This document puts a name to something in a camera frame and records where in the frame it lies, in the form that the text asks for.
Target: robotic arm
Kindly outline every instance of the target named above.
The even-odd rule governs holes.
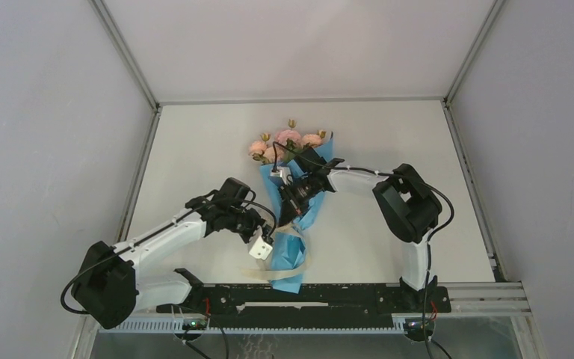
[[[73,298],[106,329],[136,310],[181,303],[191,291],[190,278],[179,273],[148,277],[148,270],[181,247],[220,230],[239,234],[252,257],[266,259],[272,251],[272,228],[255,209],[242,206],[249,202],[249,192],[247,185],[229,178],[220,190],[190,200],[187,210],[142,236],[112,247],[104,242],[92,245],[73,282]]]
[[[350,169],[333,170],[342,159],[326,163],[313,149],[306,150],[295,161],[305,176],[292,177],[288,168],[277,168],[273,176],[280,178],[283,209],[279,225],[291,222],[309,208],[309,199],[321,191],[351,192],[375,197],[390,231],[403,242],[404,269],[401,286],[409,293],[409,304],[415,307],[423,302],[422,291],[436,287],[436,277],[430,273],[428,288],[425,276],[428,270],[428,236],[438,224],[442,206],[434,193],[422,185],[423,179],[408,164],[402,164],[394,174],[404,179],[364,174]]]

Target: flower bouquet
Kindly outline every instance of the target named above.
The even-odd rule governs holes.
[[[278,185],[271,180],[274,162],[279,166],[289,168],[291,175],[298,178],[303,176],[303,171],[296,161],[292,161],[297,153],[311,147],[326,160],[333,157],[333,133],[327,137],[327,133],[320,130],[317,133],[301,135],[295,129],[295,120],[289,120],[288,127],[288,129],[279,131],[273,140],[269,133],[263,133],[261,141],[253,142],[249,149],[252,159],[262,163],[259,170],[277,216],[280,215],[281,198]],[[288,150],[273,146],[275,141]],[[274,249],[271,258],[268,259],[269,270],[249,272],[249,276],[269,280],[274,289],[299,292],[303,272],[311,262],[311,256],[307,256],[305,231],[313,225],[323,199],[324,192],[317,194],[309,201],[309,211],[275,232]]]

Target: flower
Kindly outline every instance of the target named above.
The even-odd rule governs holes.
[[[285,129],[274,136],[274,140],[283,146],[287,145],[287,140],[292,140],[294,144],[300,144],[300,133],[295,129]]]
[[[281,150],[280,148],[276,148],[276,152],[274,152],[274,148],[273,147],[269,147],[265,153],[263,154],[263,156],[269,160],[269,162],[274,162],[274,160],[276,161],[280,161],[281,159],[283,159],[283,155],[285,153],[283,152],[283,150]]]
[[[308,135],[304,135],[302,140],[300,140],[300,142],[303,145],[309,145],[311,147],[318,147],[322,144],[322,138],[320,138],[319,135],[316,135],[314,133],[310,133]]]
[[[249,154],[250,156],[262,155],[267,149],[267,144],[264,141],[254,141],[250,145]]]

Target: gray wall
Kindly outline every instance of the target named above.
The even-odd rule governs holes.
[[[65,358],[58,296],[117,235],[149,117],[85,0],[0,1],[0,358]]]
[[[454,104],[511,279],[574,356],[574,1],[509,1]]]

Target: white back panel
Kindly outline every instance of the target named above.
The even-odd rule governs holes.
[[[107,0],[159,101],[444,96],[492,0]]]

